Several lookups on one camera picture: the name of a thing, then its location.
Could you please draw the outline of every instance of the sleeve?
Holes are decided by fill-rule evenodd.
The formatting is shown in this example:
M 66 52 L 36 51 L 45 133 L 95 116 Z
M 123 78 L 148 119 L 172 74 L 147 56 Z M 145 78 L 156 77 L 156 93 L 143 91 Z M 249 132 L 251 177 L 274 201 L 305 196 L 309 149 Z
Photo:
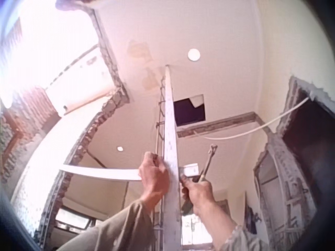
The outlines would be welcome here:
M 145 250 L 154 238 L 149 214 L 141 201 L 61 246 L 60 251 Z
M 265 242 L 261 241 L 256 235 L 249 233 L 242 229 L 241 226 L 237 226 L 232 232 L 231 237 L 226 240 L 220 251 L 268 251 L 269 246 Z

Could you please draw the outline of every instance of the recessed light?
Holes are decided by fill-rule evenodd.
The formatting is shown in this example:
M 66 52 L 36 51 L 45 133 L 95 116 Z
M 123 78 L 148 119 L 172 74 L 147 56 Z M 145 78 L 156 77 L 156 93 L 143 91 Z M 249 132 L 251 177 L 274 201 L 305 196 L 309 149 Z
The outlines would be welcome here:
M 188 59 L 195 62 L 200 59 L 200 52 L 197 49 L 190 49 L 187 56 L 188 56 Z

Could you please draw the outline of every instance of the white cable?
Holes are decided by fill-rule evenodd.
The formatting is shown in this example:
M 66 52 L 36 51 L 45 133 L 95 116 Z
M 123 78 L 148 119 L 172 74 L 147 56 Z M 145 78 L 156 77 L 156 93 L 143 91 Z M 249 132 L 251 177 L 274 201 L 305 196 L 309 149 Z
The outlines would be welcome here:
M 260 126 L 260 127 L 257 127 L 255 129 L 252 129 L 248 132 L 244 132 L 244 133 L 240 133 L 240 134 L 237 134 L 237 135 L 234 135 L 234 136 L 229 136 L 229 137 L 224 137 L 224 138 L 209 138 L 209 137 L 205 137 L 205 136 L 202 136 L 198 133 L 196 133 L 195 130 L 193 130 L 193 132 L 201 137 L 201 138 L 204 138 L 204 139 L 207 139 L 207 140 L 230 140 L 230 139 L 234 139 L 234 138 L 238 138 L 238 137 L 241 137 L 241 136 L 244 136 L 244 135 L 247 135 L 249 133 L 253 133 L 255 131 L 258 131 L 259 129 L 262 129 L 264 127 L 267 127 L 269 124 L 272 124 L 274 121 L 278 120 L 278 119 L 281 119 L 282 117 L 284 117 L 285 115 L 288 115 L 289 113 L 291 113 L 292 111 L 294 111 L 295 109 L 299 108 L 300 106 L 302 106 L 304 103 L 306 103 L 307 101 L 309 100 L 309 98 L 305 98 L 303 101 L 301 101 L 299 104 L 297 104 L 295 107 L 291 108 L 290 110 L 284 112 L 282 115 L 278 116 L 277 118 L 271 120 L 270 122 Z

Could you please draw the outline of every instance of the forearm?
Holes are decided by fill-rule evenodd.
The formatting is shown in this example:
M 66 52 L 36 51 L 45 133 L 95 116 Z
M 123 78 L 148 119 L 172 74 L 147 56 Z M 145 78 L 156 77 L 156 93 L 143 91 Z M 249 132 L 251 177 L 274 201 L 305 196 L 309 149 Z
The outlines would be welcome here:
M 142 201 L 135 201 L 101 225 L 70 240 L 59 250 L 144 250 L 152 238 L 148 211 Z
M 215 201 L 205 202 L 199 211 L 199 217 L 211 235 L 216 250 L 219 250 L 231 236 L 236 223 Z

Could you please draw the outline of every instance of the stained ceiling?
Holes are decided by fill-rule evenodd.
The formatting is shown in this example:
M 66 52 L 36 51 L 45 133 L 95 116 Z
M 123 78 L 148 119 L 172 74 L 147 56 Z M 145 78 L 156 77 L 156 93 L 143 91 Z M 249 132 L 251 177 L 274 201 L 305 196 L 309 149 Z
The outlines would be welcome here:
M 107 167 L 137 168 L 144 152 L 154 151 L 160 79 L 167 64 L 174 100 L 204 95 L 206 121 L 197 124 L 255 111 L 263 48 L 254 1 L 126 0 L 100 1 L 94 7 L 130 96 L 130 104 L 118 109 L 90 144 Z M 197 62 L 187 58 L 192 48 L 201 53 Z M 255 126 L 209 135 L 234 135 Z M 214 190 L 229 187 L 248 140 L 245 136 L 218 143 L 208 173 Z M 202 167 L 212 142 L 193 137 L 177 143 L 180 165 Z M 118 152 L 118 146 L 124 151 Z

